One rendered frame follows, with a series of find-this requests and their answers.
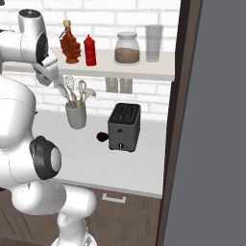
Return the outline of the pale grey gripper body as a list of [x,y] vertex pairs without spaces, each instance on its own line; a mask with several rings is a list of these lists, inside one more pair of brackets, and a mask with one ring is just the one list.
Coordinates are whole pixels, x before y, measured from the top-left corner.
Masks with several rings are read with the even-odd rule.
[[63,83],[63,76],[60,73],[58,59],[54,54],[45,58],[42,64],[33,63],[33,69],[36,72],[37,80],[44,86],[54,84],[57,86]]

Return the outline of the brown syrup bottle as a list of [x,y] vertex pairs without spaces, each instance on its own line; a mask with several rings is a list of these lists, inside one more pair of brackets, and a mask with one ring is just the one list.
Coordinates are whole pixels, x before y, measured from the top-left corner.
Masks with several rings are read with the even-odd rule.
[[62,53],[65,55],[67,63],[77,63],[81,56],[81,44],[71,33],[71,22],[64,20],[63,26],[64,30],[59,37]]

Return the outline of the red condiment bottle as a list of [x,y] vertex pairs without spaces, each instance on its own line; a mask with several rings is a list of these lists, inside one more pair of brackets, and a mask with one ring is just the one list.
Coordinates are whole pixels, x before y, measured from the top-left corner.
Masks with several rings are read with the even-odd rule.
[[96,65],[96,52],[95,52],[95,41],[91,36],[87,36],[84,40],[86,65],[95,66]]

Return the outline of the white spoon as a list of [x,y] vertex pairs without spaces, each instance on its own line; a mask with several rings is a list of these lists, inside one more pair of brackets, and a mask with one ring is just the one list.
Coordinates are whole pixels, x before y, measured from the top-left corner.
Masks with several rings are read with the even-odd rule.
[[84,90],[86,89],[86,82],[81,80],[79,83],[78,83],[78,90],[79,90],[79,93],[80,93],[80,101],[83,101],[83,97],[84,97]]

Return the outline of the white spatula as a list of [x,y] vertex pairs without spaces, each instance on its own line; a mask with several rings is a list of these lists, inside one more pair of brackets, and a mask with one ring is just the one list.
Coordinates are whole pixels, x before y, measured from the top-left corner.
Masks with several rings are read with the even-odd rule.
[[85,98],[84,98],[83,102],[85,102],[86,99],[87,99],[89,96],[95,97],[95,96],[96,96],[96,92],[95,92],[92,88],[85,88],[85,89],[84,89],[84,95],[85,95]]

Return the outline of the white utensil pot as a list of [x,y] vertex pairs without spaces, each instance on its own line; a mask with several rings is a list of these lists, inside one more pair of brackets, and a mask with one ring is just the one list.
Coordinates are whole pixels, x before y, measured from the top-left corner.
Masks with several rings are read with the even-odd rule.
[[86,126],[86,105],[77,102],[77,107],[72,108],[69,103],[65,104],[67,121],[72,129],[81,130]]

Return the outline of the glass jar with brown contents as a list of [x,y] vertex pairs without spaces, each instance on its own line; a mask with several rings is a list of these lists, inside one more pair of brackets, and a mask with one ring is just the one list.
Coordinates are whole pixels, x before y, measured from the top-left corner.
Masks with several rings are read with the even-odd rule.
[[114,60],[121,64],[135,64],[140,60],[137,33],[119,32],[114,49]]

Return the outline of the dark round knob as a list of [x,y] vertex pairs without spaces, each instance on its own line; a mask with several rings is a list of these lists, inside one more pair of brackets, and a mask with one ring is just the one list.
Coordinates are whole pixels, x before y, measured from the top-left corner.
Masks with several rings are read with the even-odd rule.
[[109,139],[109,135],[107,133],[100,132],[96,137],[100,142],[105,142]]

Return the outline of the dark grey toaster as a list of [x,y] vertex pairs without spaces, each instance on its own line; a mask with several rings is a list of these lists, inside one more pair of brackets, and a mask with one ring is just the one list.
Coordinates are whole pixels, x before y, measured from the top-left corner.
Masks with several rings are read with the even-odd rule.
[[108,120],[109,148],[133,152],[140,133],[139,104],[117,103]]

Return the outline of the brown tall side panel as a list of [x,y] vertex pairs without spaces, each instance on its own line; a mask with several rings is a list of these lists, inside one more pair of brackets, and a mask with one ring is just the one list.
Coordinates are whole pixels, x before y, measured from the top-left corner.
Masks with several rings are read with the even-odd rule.
[[175,77],[171,84],[166,125],[164,177],[155,246],[163,246],[176,161],[185,113],[185,98],[203,0],[181,0],[175,50]]

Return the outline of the brown cupboard door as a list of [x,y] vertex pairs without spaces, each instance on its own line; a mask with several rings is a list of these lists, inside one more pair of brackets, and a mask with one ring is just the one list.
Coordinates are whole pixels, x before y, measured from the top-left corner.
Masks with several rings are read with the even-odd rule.
[[12,205],[11,193],[0,191],[0,236],[50,246],[59,236],[57,215],[27,215]]

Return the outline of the brown drawer front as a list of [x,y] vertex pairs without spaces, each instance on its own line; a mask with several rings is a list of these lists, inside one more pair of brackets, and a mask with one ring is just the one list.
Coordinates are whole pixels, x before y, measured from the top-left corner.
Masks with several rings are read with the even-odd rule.
[[[160,199],[92,188],[97,206],[86,219],[97,246],[156,246]],[[125,204],[102,200],[103,193]]]

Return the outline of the grey fridge door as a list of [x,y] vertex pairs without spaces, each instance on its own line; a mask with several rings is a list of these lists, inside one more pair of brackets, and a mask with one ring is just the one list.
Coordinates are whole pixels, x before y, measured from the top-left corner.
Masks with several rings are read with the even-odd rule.
[[163,246],[246,246],[246,0],[202,0]]

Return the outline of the grey wall socket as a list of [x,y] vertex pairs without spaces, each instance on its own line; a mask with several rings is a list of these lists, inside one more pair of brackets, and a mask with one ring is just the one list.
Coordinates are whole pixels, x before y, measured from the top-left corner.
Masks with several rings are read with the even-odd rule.
[[106,92],[132,94],[133,80],[124,78],[107,78]]

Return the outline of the white wall shelf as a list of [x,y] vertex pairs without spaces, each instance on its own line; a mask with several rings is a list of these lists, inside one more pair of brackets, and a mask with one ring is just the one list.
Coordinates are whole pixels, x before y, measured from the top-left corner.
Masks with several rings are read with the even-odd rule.
[[60,48],[52,48],[49,53],[57,57],[61,74],[65,75],[169,82],[173,82],[175,77],[175,54],[172,52],[161,52],[158,62],[146,61],[145,53],[141,52],[139,63],[118,64],[114,61],[113,50],[97,50],[95,66],[86,66],[84,53],[81,53],[79,62],[74,64],[65,62],[65,55]]

